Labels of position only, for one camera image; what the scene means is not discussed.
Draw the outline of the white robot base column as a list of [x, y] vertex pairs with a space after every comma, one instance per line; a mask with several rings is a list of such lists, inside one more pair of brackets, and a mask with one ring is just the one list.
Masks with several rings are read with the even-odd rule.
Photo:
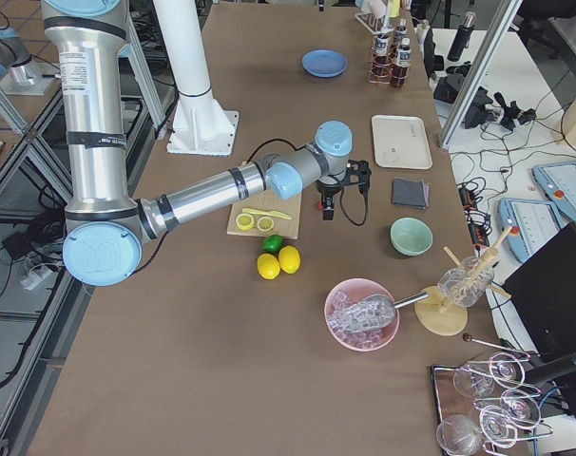
[[179, 94], [167, 151], [230, 156], [239, 113], [213, 95], [195, 3], [160, 0], [154, 8]]

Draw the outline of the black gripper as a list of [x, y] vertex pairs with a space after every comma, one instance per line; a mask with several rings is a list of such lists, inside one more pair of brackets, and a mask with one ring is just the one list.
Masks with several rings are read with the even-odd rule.
[[367, 161], [348, 160], [345, 171], [339, 176], [326, 176], [316, 182], [320, 194], [320, 211], [323, 220], [333, 220], [335, 198], [345, 187], [356, 185], [366, 199], [370, 190], [371, 168]]

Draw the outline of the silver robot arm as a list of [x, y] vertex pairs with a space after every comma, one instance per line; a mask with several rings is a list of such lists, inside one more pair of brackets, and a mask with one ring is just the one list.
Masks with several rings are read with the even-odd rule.
[[46, 35], [59, 51], [73, 187], [63, 261], [76, 279], [117, 284], [144, 267], [147, 242], [265, 190], [287, 200], [315, 185], [329, 200], [348, 185], [368, 186], [368, 164], [350, 157], [350, 128], [329, 121], [290, 154], [250, 161], [170, 195], [133, 199], [126, 183], [118, 69], [127, 41], [127, 3], [46, 1], [42, 12]]

